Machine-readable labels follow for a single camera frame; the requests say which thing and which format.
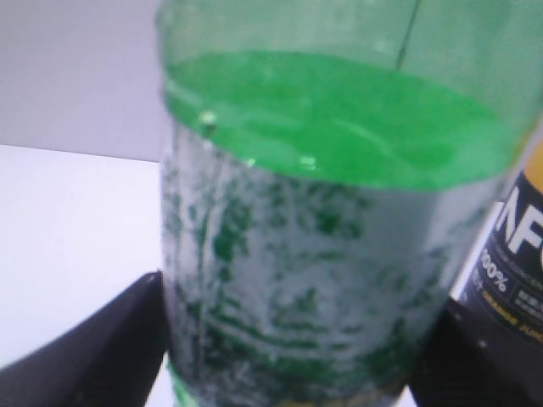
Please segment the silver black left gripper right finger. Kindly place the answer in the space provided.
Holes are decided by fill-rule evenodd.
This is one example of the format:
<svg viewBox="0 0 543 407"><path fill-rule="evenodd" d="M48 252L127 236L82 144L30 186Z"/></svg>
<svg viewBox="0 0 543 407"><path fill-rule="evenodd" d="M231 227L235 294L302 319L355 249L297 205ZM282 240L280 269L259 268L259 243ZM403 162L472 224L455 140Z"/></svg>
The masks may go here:
<svg viewBox="0 0 543 407"><path fill-rule="evenodd" d="M451 299L408 385L416 406L541 406L542 353Z"/></svg>

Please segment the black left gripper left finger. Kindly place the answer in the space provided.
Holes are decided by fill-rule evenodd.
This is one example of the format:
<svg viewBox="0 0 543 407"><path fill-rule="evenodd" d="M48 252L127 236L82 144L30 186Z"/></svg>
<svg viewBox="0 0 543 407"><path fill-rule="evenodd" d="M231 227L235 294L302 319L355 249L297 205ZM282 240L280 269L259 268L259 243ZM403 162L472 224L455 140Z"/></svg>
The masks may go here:
<svg viewBox="0 0 543 407"><path fill-rule="evenodd" d="M167 349L160 272L1 369L3 406L144 406Z"/></svg>

